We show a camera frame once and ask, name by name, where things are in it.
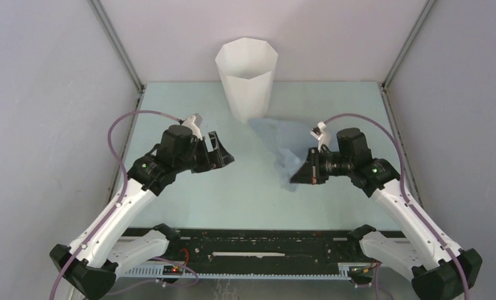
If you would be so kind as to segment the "light blue plastic trash bag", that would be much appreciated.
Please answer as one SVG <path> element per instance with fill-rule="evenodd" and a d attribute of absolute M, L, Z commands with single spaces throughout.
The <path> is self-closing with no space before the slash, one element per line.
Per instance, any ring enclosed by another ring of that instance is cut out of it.
<path fill-rule="evenodd" d="M 250 119 L 248 124 L 275 156 L 274 167 L 281 188 L 295 192 L 298 185 L 292 183 L 291 178 L 306 162 L 308 150 L 318 144 L 311 135 L 311 128 L 300 122 L 267 118 Z"/>

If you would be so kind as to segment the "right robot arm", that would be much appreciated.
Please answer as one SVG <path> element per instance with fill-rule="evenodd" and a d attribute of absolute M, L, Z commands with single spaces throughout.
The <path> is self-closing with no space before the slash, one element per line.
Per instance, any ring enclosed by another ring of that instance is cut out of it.
<path fill-rule="evenodd" d="M 331 176 L 346 176 L 390 216 L 408 240 L 393 242 L 363 225 L 350 232 L 350 259 L 374 259 L 410 281 L 420 299 L 455 299 L 474 287 L 482 257 L 463 249 L 441 230 L 409 193 L 399 172 L 385 159 L 374 158 L 366 136 L 355 127 L 337 133 L 338 150 L 328 148 L 325 124 L 311 130 L 318 145 L 307 152 L 291 183 L 323 184 Z"/>

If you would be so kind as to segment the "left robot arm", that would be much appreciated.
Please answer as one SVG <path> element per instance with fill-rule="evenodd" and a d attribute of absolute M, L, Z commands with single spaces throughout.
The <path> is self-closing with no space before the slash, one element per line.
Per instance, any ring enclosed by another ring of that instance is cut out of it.
<path fill-rule="evenodd" d="M 135 160 L 126 174 L 127 182 L 95 221 L 70 245 L 57 244 L 49 256 L 62 277 L 86 299 L 101 299 L 129 269 L 154 257 L 178 257 L 178 233 L 165 224 L 151 229 L 126 246 L 118 243 L 132 220 L 179 173 L 204 173 L 223 168 L 234 157 L 223 147 L 216 132 L 207 150 L 203 137 L 183 125 L 171 125 L 152 150 Z"/>

